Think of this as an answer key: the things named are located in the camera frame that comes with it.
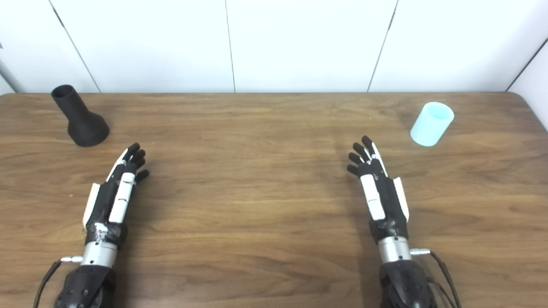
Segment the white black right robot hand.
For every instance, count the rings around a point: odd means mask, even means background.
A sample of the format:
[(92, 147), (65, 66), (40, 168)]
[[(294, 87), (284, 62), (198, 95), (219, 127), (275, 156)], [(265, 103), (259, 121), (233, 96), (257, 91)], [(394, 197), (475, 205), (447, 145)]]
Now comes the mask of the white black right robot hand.
[(369, 230), (375, 244), (388, 237), (409, 239), (409, 209), (401, 179), (389, 177), (376, 144), (367, 135), (352, 147), (354, 150), (348, 154), (352, 163), (347, 170), (362, 185), (370, 214)]

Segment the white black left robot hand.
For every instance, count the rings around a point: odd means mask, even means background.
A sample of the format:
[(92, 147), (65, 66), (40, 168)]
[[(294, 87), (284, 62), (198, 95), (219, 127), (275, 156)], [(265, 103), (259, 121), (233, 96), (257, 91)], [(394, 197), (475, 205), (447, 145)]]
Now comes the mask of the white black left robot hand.
[(134, 189), (149, 176), (143, 169), (146, 152), (138, 142), (126, 148), (113, 165), (107, 179), (92, 184), (83, 216), (85, 244), (113, 244), (121, 249), (128, 235), (125, 216)]

